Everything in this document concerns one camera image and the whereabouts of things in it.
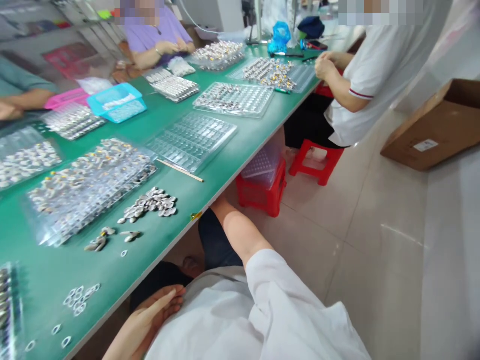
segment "white shirt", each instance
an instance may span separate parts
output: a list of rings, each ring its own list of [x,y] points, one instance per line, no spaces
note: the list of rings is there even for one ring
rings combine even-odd
[[[325,307],[275,251],[246,272],[232,266],[194,280],[181,310],[153,341],[146,360],[370,359],[338,302]]]
[[[333,143],[347,147],[361,141],[427,62],[453,0],[422,1],[423,25],[366,30],[366,39],[343,77],[351,82],[351,95],[371,102],[357,113],[332,102],[325,118],[335,130],[329,138]]]

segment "green workbench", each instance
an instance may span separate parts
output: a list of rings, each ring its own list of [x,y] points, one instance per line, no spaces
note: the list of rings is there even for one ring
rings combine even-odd
[[[338,28],[344,35],[343,38],[325,41],[330,49],[337,51],[348,49],[363,32],[363,29]],[[266,45],[249,48],[247,56],[267,57]],[[198,83],[200,91],[204,91],[214,82],[234,82],[227,75],[242,64],[241,62],[221,73],[199,70],[189,75],[188,79]],[[20,350],[30,341],[36,341],[35,348],[25,354],[25,359],[71,359],[190,229],[193,225],[191,214],[205,211],[209,207],[317,83],[316,79],[312,81],[302,94],[275,92],[261,119],[210,113],[218,119],[237,125],[238,132],[198,174],[204,183],[157,163],[159,171],[144,185],[59,248],[36,244],[23,211],[22,201],[26,192],[38,186],[44,176],[2,193],[0,264],[14,262],[19,265],[19,290],[24,309],[23,345]],[[181,115],[192,111],[192,103],[197,98],[193,96],[175,104],[159,94],[151,94],[153,89],[143,78],[132,81],[132,85],[145,95],[148,107],[146,112],[122,124],[108,123],[77,141],[66,141],[52,134],[68,160],[87,153],[100,140],[113,136],[141,143]],[[124,209],[154,186],[165,189],[178,198],[178,213],[168,218],[159,218],[152,213],[135,224],[127,222],[118,225],[117,220],[123,217]],[[124,236],[113,235],[103,251],[85,252],[84,247],[99,235],[104,226],[114,227],[120,232],[141,231],[143,235],[132,243],[125,243]],[[120,257],[124,250],[128,250],[128,254]],[[64,306],[63,301],[71,289],[80,286],[88,289],[95,284],[101,284],[101,289],[88,300],[86,310],[74,317],[72,309]],[[52,335],[52,329],[58,324],[62,325],[61,331]],[[68,336],[72,337],[72,341],[62,349],[61,343]]]

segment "red sleeve stripe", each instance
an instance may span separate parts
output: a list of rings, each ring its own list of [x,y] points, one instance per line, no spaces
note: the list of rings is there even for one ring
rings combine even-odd
[[[350,93],[352,95],[355,95],[356,97],[359,97],[359,98],[362,98],[362,99],[366,99],[366,100],[372,100],[374,98],[374,96],[368,96],[368,95],[363,95],[361,93],[358,93],[356,91],[353,91],[352,89],[350,89]]]

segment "cable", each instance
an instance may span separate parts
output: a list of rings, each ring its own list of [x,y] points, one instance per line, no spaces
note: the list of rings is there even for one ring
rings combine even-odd
[[[188,15],[188,18],[191,20],[191,22],[197,27],[197,28],[200,28],[202,31],[206,32],[206,33],[212,33],[212,34],[222,34],[221,32],[216,32],[216,31],[210,31],[210,30],[205,30],[203,27],[201,27],[200,25],[198,25],[195,20],[192,19],[192,17],[190,16],[189,12],[187,11],[187,9],[185,8],[185,5],[184,5],[184,0],[178,0],[181,4],[181,7],[183,8],[183,11],[185,12],[185,14]]]

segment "white tiled floor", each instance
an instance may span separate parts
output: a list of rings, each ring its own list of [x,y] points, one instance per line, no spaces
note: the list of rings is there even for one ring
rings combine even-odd
[[[325,305],[345,304],[374,360],[420,358],[427,175],[380,156],[402,121],[389,112],[326,187],[287,175],[279,217],[242,209]],[[202,257],[196,226],[166,260],[186,255]]]

